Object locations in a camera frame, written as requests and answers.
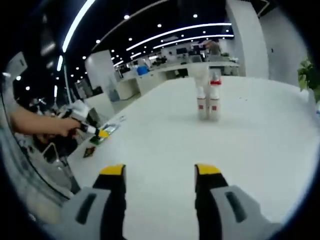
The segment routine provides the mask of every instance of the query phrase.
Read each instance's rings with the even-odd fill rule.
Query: blue bin
[[[146,66],[138,66],[136,71],[137,71],[138,75],[141,76],[141,75],[148,73],[148,68]]]

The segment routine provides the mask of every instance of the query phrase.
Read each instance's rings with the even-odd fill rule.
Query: office floor
[[[127,100],[120,100],[120,101],[112,102],[111,104],[113,106],[114,113],[115,114],[119,113],[121,110],[125,109],[127,106],[132,104],[135,100],[137,100],[140,97],[141,97],[141,94],[138,93],[137,95],[134,95],[133,97],[131,97]]]

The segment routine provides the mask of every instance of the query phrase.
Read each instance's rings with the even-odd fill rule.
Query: green leaves
[[[300,65],[302,67],[297,70],[300,90],[309,88],[318,91],[320,87],[320,72],[309,59],[302,61]]]

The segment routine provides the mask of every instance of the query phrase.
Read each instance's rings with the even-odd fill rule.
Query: person
[[[41,116],[17,106],[10,114],[10,123],[14,132],[24,135],[61,135],[67,137],[69,132],[80,128],[80,123],[72,118]]]
[[[220,56],[221,55],[221,48],[218,42],[215,40],[207,40],[204,42],[205,48],[209,50],[211,55]]]
[[[20,106],[13,91],[13,77],[2,76],[0,84],[0,156],[4,170],[19,199],[32,218],[42,224],[56,224],[61,206],[72,198],[68,179],[57,168],[39,158],[17,134],[68,136],[80,123],[71,118],[41,116]]]

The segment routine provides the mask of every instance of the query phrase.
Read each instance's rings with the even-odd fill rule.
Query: human hand
[[[72,130],[80,128],[80,122],[72,118],[57,118],[59,120],[59,135],[67,137]]]

